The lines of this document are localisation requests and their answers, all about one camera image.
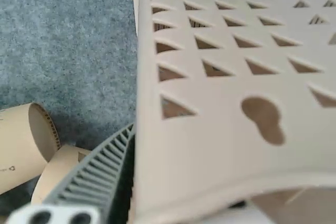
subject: beige plastic laundry basket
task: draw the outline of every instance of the beige plastic laundry basket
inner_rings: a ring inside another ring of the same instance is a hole
[[[284,207],[335,195],[306,188],[336,185],[336,0],[134,0],[134,10],[135,223],[191,223],[243,199],[278,223],[311,223],[262,197]]]

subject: carpet floor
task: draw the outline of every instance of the carpet floor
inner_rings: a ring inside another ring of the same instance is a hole
[[[0,0],[0,108],[38,102],[63,144],[91,150],[134,120],[136,43],[132,0]],[[36,181],[2,194],[0,215]]]

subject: laundry basket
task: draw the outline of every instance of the laundry basket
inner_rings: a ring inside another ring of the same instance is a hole
[[[336,185],[336,0],[134,0],[134,10],[135,223],[192,223],[245,199],[278,221],[265,208],[274,199],[335,202],[315,189]]]

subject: gray plastic object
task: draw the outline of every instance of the gray plastic object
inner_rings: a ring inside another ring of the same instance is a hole
[[[116,132],[86,156],[43,204],[97,207],[102,223],[126,223],[134,172],[133,124]]]

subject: circular hole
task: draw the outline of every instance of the circular hole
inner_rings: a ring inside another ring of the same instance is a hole
[[[47,224],[51,214],[48,211],[42,211],[34,214],[29,221],[29,224]]]
[[[89,224],[91,221],[90,215],[85,212],[81,212],[80,214],[76,214],[70,221],[70,224]]]

